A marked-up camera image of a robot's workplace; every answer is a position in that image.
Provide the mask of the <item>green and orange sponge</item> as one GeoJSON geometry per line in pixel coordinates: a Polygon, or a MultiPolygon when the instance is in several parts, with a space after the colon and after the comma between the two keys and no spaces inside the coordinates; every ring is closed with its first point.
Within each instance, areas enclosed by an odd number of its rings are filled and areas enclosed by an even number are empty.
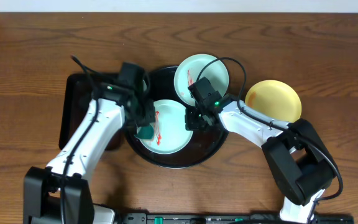
{"type": "Polygon", "coordinates": [[[154,126],[149,124],[147,126],[138,127],[134,136],[138,139],[151,140],[154,138],[154,126]]]}

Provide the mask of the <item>light blue plate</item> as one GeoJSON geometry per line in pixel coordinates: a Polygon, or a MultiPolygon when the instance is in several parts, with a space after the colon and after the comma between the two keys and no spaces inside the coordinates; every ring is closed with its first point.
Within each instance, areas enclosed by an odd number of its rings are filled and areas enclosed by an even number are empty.
{"type": "MultiPolygon", "coordinates": [[[[175,91],[179,98],[190,106],[195,105],[195,100],[191,97],[188,87],[196,81],[200,71],[205,65],[216,59],[208,54],[192,55],[179,64],[173,79],[175,91]]],[[[201,74],[200,78],[206,77],[212,87],[222,96],[226,93],[229,86],[228,70],[222,61],[217,61],[208,66],[201,74]]]]}
{"type": "Polygon", "coordinates": [[[190,141],[193,132],[185,129],[186,108],[177,101],[154,102],[154,138],[139,139],[150,151],[157,154],[173,154],[182,150],[190,141]]]}

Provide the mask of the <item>yellow plate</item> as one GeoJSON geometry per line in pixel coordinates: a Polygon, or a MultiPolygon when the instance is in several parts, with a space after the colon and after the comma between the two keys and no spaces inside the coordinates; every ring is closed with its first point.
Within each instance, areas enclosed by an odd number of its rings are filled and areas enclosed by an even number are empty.
{"type": "Polygon", "coordinates": [[[301,117],[301,100],[296,91],[278,80],[264,80],[253,85],[246,94],[248,107],[271,118],[295,122],[301,117]]]}

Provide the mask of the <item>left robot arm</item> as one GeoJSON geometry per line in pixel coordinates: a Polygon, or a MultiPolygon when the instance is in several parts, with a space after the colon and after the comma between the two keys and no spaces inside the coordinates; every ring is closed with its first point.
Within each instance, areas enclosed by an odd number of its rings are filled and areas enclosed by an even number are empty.
{"type": "Polygon", "coordinates": [[[85,117],[60,153],[45,168],[24,177],[24,223],[114,223],[113,209],[93,203],[89,182],[103,152],[126,123],[155,121],[143,89],[106,85],[93,91],[85,117]]]}

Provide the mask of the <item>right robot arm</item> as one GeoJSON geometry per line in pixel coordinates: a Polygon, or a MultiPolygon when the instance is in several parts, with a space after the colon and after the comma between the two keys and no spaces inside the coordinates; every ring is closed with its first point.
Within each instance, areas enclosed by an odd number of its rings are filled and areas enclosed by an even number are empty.
{"type": "Polygon", "coordinates": [[[312,223],[314,210],[323,200],[338,197],[324,191],[339,169],[311,123],[270,118],[232,95],[194,93],[195,110],[185,116],[187,128],[220,126],[262,149],[273,179],[285,196],[279,218],[284,222],[312,223]]]}

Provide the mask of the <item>round black tray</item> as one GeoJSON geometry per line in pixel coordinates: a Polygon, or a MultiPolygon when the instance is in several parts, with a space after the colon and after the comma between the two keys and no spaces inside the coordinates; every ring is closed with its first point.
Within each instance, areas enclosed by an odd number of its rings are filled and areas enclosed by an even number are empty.
{"type": "MultiPolygon", "coordinates": [[[[185,105],[174,89],[173,79],[176,70],[176,66],[170,66],[158,68],[149,73],[151,99],[154,101],[174,100],[185,105]]],[[[183,149],[173,154],[163,155],[151,152],[131,132],[125,132],[127,142],[141,158],[156,166],[172,169],[191,167],[208,160],[221,148],[227,135],[227,131],[217,127],[205,131],[196,130],[183,149]]]]}

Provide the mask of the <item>rectangular black tray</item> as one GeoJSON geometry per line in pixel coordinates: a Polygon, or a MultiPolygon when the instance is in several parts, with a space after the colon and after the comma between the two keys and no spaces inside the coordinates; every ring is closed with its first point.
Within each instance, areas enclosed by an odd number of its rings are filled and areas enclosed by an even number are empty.
{"type": "MultiPolygon", "coordinates": [[[[95,84],[110,82],[106,77],[91,74],[95,84]]],[[[62,124],[58,146],[62,150],[71,136],[74,134],[83,118],[91,101],[92,88],[85,74],[74,73],[67,78],[65,99],[62,113],[62,124]]],[[[124,144],[124,132],[119,130],[106,146],[107,151],[118,150],[124,144]]]]}

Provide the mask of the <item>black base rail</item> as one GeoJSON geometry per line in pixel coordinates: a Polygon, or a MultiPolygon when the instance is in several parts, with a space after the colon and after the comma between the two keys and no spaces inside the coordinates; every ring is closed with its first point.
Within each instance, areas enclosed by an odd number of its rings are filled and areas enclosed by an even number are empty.
{"type": "Polygon", "coordinates": [[[183,215],[121,213],[114,220],[118,224],[231,224],[231,223],[290,223],[272,213],[248,215],[183,215]]]}

